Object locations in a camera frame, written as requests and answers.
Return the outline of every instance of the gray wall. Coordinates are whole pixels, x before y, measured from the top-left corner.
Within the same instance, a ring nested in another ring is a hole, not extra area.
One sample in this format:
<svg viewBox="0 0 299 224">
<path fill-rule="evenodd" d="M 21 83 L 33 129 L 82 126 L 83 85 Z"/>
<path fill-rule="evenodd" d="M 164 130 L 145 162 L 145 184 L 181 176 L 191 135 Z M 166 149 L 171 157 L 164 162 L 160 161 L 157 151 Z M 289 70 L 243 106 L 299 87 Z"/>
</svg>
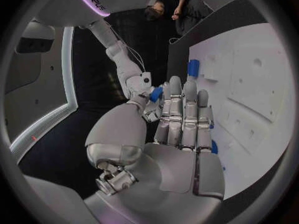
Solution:
<svg viewBox="0 0 299 224">
<path fill-rule="evenodd" d="M 11 142 L 35 121 L 67 103 L 61 69 L 63 29 L 46 53 L 15 54 L 6 83 L 5 118 Z"/>
</svg>

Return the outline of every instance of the black floor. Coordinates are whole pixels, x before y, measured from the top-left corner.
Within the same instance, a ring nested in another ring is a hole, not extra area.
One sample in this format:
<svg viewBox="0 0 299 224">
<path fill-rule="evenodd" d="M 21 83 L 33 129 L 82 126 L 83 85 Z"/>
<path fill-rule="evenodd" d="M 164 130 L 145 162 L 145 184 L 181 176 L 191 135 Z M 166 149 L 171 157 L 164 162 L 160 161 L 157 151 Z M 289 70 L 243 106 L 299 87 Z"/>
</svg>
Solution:
<svg viewBox="0 0 299 224">
<path fill-rule="evenodd" d="M 106 21 L 140 53 L 146 70 L 152 73 L 152 84 L 162 84 L 166 79 L 168 41 L 177 37 L 174 23 L 148 22 L 143 9 L 115 13 Z M 115 64 L 89 30 L 75 29 L 73 73 L 78 110 L 47 133 L 19 166 L 26 175 L 70 187 L 86 198 L 98 190 L 95 178 L 99 171 L 87 160 L 85 139 L 104 113 L 127 100 Z M 152 141 L 156 125 L 148 124 L 147 141 Z"/>
</svg>

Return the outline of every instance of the person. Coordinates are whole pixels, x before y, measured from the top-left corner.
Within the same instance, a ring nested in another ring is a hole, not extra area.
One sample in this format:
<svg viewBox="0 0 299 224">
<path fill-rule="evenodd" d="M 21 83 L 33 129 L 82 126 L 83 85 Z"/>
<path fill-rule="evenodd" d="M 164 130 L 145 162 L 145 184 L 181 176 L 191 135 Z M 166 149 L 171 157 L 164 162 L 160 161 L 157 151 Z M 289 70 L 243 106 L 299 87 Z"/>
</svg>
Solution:
<svg viewBox="0 0 299 224">
<path fill-rule="evenodd" d="M 184 35 L 211 12 L 201 0 L 156 0 L 153 6 L 145 9 L 145 16 L 148 21 L 175 20 L 177 33 Z"/>
</svg>

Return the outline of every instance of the blue object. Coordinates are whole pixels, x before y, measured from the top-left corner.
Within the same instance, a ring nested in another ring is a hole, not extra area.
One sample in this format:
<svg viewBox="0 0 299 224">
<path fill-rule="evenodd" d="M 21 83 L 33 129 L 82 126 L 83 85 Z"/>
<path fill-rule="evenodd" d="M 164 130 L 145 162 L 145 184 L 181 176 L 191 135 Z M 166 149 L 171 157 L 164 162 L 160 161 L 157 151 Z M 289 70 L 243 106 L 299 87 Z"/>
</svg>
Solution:
<svg viewBox="0 0 299 224">
<path fill-rule="evenodd" d="M 154 91 L 151 93 L 151 95 L 149 97 L 149 100 L 155 103 L 159 99 L 159 97 L 162 93 L 163 93 L 163 88 L 162 87 L 156 87 L 154 89 Z"/>
<path fill-rule="evenodd" d="M 218 154 L 218 147 L 214 140 L 212 140 L 212 153 Z"/>
<path fill-rule="evenodd" d="M 199 61 L 190 60 L 188 63 L 188 75 L 198 77 Z"/>
</svg>

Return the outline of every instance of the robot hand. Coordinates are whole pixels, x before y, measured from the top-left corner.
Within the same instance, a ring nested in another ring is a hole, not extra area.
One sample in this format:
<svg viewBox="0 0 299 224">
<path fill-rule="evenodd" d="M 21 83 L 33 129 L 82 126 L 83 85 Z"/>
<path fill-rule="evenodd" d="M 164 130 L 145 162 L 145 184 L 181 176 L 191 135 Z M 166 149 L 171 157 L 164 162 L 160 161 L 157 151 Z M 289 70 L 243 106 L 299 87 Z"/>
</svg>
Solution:
<svg viewBox="0 0 299 224">
<path fill-rule="evenodd" d="M 182 90 L 180 78 L 173 76 L 164 87 L 163 97 L 154 142 L 183 150 L 211 150 L 210 129 L 214 127 L 214 119 L 212 108 L 208 107 L 207 91 L 197 93 L 192 80 L 188 80 Z"/>
</svg>

